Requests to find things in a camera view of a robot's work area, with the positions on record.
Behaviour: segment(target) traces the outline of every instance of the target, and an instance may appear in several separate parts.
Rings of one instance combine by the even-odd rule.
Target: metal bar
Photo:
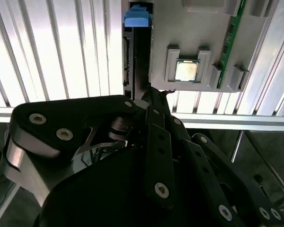
[[[284,204],[284,196],[274,202],[274,205],[281,207]]]
[[[3,202],[0,205],[0,218],[2,217],[3,213],[5,212],[6,208],[9,206],[10,202],[12,201],[12,199],[15,197],[17,191],[19,190],[20,185],[13,183],[8,191],[7,194],[5,195],[5,198],[3,198]]]
[[[173,113],[186,128],[284,131],[284,117]]]
[[[282,190],[284,191],[284,181],[279,176],[279,174],[276,172],[275,168],[272,166],[272,164],[266,159],[266,157],[262,154],[262,149],[260,148],[260,145],[258,141],[254,138],[254,136],[249,131],[244,131],[247,139],[250,141],[251,145],[255,148],[256,152],[260,155],[262,160],[264,161],[265,165],[269,168],[275,179],[280,184]]]
[[[237,137],[237,142],[236,142],[236,147],[235,150],[233,151],[232,157],[231,157],[231,162],[234,163],[235,162],[235,158],[237,156],[240,144],[241,144],[241,140],[243,138],[243,134],[244,132],[242,130],[239,131],[238,133],[238,137]]]

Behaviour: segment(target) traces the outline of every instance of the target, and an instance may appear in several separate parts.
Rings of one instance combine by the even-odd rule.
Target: grey plastic bracket
[[[177,45],[168,46],[167,61],[165,69],[165,82],[175,81],[176,62],[180,55],[180,49]]]
[[[224,73],[221,88],[217,89],[221,69],[217,65],[209,64],[211,51],[207,47],[198,48],[197,59],[200,63],[195,81],[175,81],[176,63],[180,52],[177,45],[168,46],[164,80],[160,84],[163,89],[213,92],[240,92],[244,90],[249,78],[249,71],[239,66],[234,66]]]

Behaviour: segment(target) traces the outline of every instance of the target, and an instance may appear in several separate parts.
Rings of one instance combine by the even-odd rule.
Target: silver screw head
[[[29,116],[29,120],[33,124],[44,124],[46,122],[46,117],[40,113],[33,113]]]
[[[267,220],[270,220],[270,215],[264,208],[260,207],[259,211],[263,215],[263,217],[265,217]]]
[[[155,192],[163,199],[167,199],[167,197],[169,196],[169,189],[166,187],[165,184],[160,182],[155,184]]]
[[[132,107],[132,106],[133,106],[133,105],[132,105],[130,102],[128,102],[128,101],[125,102],[125,105],[127,105],[127,106],[129,106],[129,107]]]
[[[160,114],[160,112],[156,109],[153,110],[156,114]]]
[[[73,138],[73,134],[70,130],[68,129],[58,129],[56,132],[56,135],[59,139],[64,140],[64,141],[69,141]]]
[[[281,215],[275,209],[272,208],[270,211],[276,219],[281,220]]]
[[[205,137],[201,136],[200,139],[203,143],[207,143],[207,139]]]
[[[232,220],[232,214],[227,207],[224,205],[219,205],[218,207],[220,214],[228,221]]]
[[[178,118],[175,118],[175,119],[174,119],[174,122],[175,122],[176,124],[181,124],[181,121],[180,121]]]

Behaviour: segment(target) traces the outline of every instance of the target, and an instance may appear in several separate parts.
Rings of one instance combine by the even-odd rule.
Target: wire
[[[81,162],[82,162],[86,167],[88,167],[87,163],[83,160],[83,155],[81,156]]]
[[[9,185],[9,188],[7,189],[7,191],[6,191],[6,193],[5,193],[4,197],[3,197],[3,200],[2,200],[1,203],[0,203],[0,207],[1,207],[1,205],[3,204],[3,202],[5,201],[5,199],[6,199],[7,195],[8,195],[8,193],[9,193],[9,190],[11,189],[11,187],[13,186],[13,184],[14,184],[14,182],[12,182],[12,183]]]

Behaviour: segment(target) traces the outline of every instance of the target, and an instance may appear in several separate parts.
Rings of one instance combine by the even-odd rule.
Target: grey surface
[[[191,83],[164,81],[168,46],[178,45],[181,50],[180,55],[186,56],[196,56],[200,46],[208,46],[212,53],[209,61],[211,67],[208,68],[207,74],[211,75],[212,65],[217,63],[221,55],[229,18],[229,15],[222,13],[187,12],[182,7],[181,1],[154,1],[150,66],[152,85],[158,89],[199,91],[198,86],[192,86]],[[242,64],[245,68],[249,67],[265,20],[264,17],[253,17],[247,11],[244,12],[227,65],[229,73],[224,74],[223,81],[226,84],[229,84],[228,81],[232,78],[231,69],[234,65]]]
[[[211,135],[216,145],[230,158],[238,131],[211,130]],[[284,180],[284,132],[257,132],[253,135],[263,148],[263,154]],[[263,176],[263,187],[272,202],[284,196],[279,184],[245,136],[242,138],[234,165],[249,178],[256,174]]]

